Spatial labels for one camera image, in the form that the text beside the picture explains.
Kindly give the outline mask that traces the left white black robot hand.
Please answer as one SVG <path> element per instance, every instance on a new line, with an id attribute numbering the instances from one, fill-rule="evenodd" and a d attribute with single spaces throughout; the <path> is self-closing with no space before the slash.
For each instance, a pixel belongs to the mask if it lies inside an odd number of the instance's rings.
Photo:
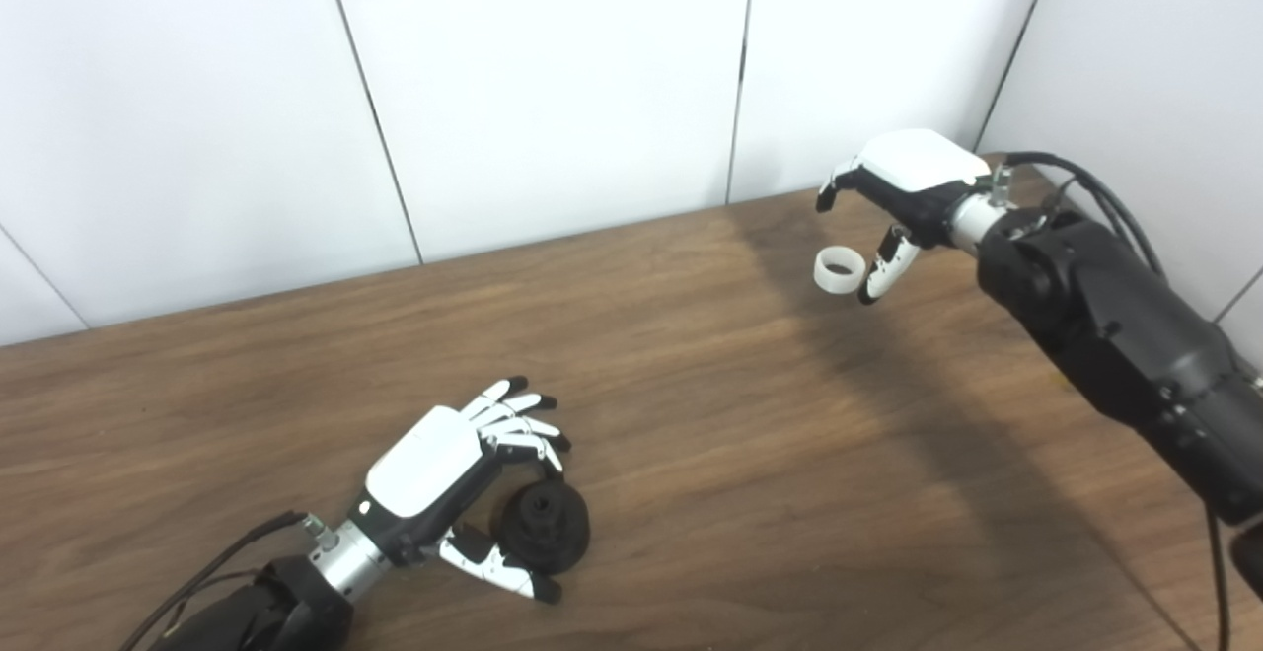
<path id="1" fill-rule="evenodd" d="M 537 420 L 557 399 L 522 375 L 498 380 L 456 410 L 434 405 L 368 472 L 347 525 L 371 544 L 371 561 L 416 568 L 441 560 L 504 592 L 556 605 L 562 588 L 461 517 L 505 466 L 537 464 L 562 479 L 563 431 Z"/>

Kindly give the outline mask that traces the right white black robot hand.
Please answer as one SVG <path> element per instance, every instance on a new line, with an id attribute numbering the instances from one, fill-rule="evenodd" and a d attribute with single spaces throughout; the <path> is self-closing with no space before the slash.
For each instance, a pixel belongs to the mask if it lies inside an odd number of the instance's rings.
<path id="1" fill-rule="evenodd" d="M 853 161 L 834 169 L 818 188 L 817 212 L 834 210 L 837 195 L 853 191 L 893 220 L 866 265 L 858 300 L 882 300 L 919 252 L 955 248 L 976 257 L 984 234 L 1002 215 L 983 195 L 980 181 L 990 171 L 983 157 L 930 129 L 871 138 Z"/>

